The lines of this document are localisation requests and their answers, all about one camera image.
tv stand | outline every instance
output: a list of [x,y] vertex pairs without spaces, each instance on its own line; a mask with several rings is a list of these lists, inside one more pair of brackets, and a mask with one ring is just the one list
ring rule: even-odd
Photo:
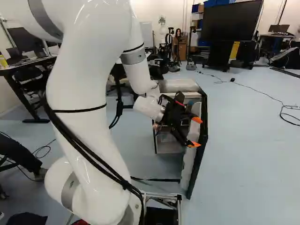
[[230,69],[228,64],[233,48],[233,41],[216,41],[211,44],[210,55],[207,62],[202,64],[202,68],[209,66],[227,72]]

robotic arm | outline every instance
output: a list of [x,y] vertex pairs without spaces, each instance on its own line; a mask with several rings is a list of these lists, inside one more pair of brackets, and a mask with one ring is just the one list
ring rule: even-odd
[[[49,169],[47,192],[92,225],[138,224],[143,206],[133,194],[137,191],[129,191],[133,190],[130,174],[106,120],[106,82],[120,55],[132,89],[147,93],[146,98],[138,98],[134,109],[157,122],[173,123],[158,104],[159,87],[150,79],[139,23],[128,0],[23,0],[16,4],[16,16],[30,33],[50,41],[63,39],[46,96],[65,156]],[[63,126],[77,142],[61,131]],[[90,152],[80,152],[78,143]],[[112,173],[107,166],[89,158],[102,159],[119,180],[127,182],[127,188],[105,175]]]

blue box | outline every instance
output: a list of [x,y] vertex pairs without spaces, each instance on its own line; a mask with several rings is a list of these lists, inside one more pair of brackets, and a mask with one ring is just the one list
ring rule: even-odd
[[202,41],[201,39],[198,40],[198,46],[210,46],[211,42],[210,41]]
[[199,22],[198,22],[198,27],[197,27],[198,29],[202,29],[203,28],[203,20],[200,20]]
[[217,4],[217,0],[208,0],[204,2],[204,8],[213,7]]
[[232,0],[217,0],[217,6],[227,5],[232,3]]
[[193,5],[193,7],[192,7],[192,13],[196,13],[196,12],[198,12],[198,4],[197,5]]

office chair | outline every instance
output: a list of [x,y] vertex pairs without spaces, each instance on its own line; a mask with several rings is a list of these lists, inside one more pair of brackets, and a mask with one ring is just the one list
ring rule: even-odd
[[[28,67],[18,70],[13,79],[18,83],[19,88],[30,98],[35,97],[39,92],[44,92],[46,89],[46,83],[49,77],[50,71],[41,71],[37,67]],[[38,109],[42,104],[40,101],[32,103],[34,110]]]

red object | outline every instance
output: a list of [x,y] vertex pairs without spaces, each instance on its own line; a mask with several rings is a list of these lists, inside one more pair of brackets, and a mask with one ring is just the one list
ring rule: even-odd
[[182,104],[182,103],[180,103],[180,102],[178,102],[178,101],[175,101],[177,104],[179,104],[179,105],[181,105],[181,106],[184,106],[185,107],[185,105],[184,104]]
[[85,222],[84,220],[80,219],[77,220],[76,222],[74,222],[72,225],[89,225],[87,222]]

